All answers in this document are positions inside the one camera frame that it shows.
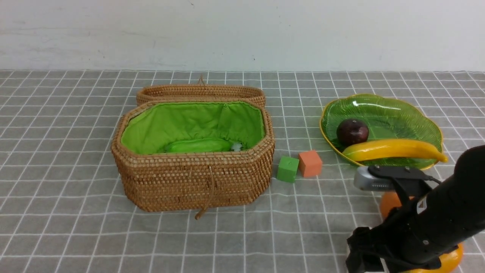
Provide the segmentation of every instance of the basket handle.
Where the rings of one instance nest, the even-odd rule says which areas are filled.
[[[203,86],[206,86],[206,83],[204,82],[204,76],[203,76],[203,75],[200,75],[200,78],[199,78],[199,80],[197,81],[197,84],[198,84],[198,85],[203,85]]]
[[[211,187],[210,187],[210,195],[209,198],[207,199],[206,203],[202,207],[202,209],[195,215],[195,219],[199,220],[204,213],[206,213],[207,209],[209,208],[209,204],[212,201],[214,197],[214,189],[215,189],[215,180],[214,180],[214,175],[212,174],[212,168],[209,166],[209,171],[210,171],[210,180],[211,180]]]

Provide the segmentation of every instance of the toy banana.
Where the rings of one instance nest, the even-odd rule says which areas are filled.
[[[356,162],[387,157],[432,158],[441,162],[448,161],[448,158],[432,144],[413,139],[362,142],[347,147],[342,154]]]

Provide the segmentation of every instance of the orange object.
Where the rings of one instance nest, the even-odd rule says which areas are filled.
[[[381,197],[381,204],[379,209],[381,211],[382,218],[385,219],[388,217],[389,212],[395,207],[401,207],[401,201],[397,196],[395,191],[386,191]]]
[[[317,154],[317,151],[311,150],[299,153],[298,169],[303,177],[316,176],[322,172],[323,162]]]
[[[414,269],[404,273],[451,273],[455,270],[463,258],[463,243],[458,244],[458,249],[439,257],[441,268],[434,270]]]
[[[381,215],[385,219],[389,212],[395,208],[400,207],[401,201],[394,191],[385,192],[381,198],[380,210]],[[463,243],[458,244],[458,249],[448,253],[443,254],[439,257],[441,260],[441,268],[435,270],[424,270],[424,269],[414,269],[406,271],[403,273],[451,273],[455,270],[463,258]]]

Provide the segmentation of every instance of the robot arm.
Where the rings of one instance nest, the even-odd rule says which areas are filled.
[[[403,205],[379,226],[354,230],[347,239],[349,273],[438,269],[439,256],[485,230],[485,145],[465,151],[443,183],[414,168],[371,166],[357,169],[354,185],[394,190]]]

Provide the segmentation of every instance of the green plate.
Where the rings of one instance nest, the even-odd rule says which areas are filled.
[[[382,158],[355,162],[342,154],[345,149],[337,140],[337,127],[344,119],[360,119],[369,127],[368,140],[406,138],[426,141],[442,152],[440,128],[407,102],[372,94],[358,94],[329,103],[320,119],[323,137],[338,154],[359,166],[409,166],[421,170],[436,164],[435,159]]]

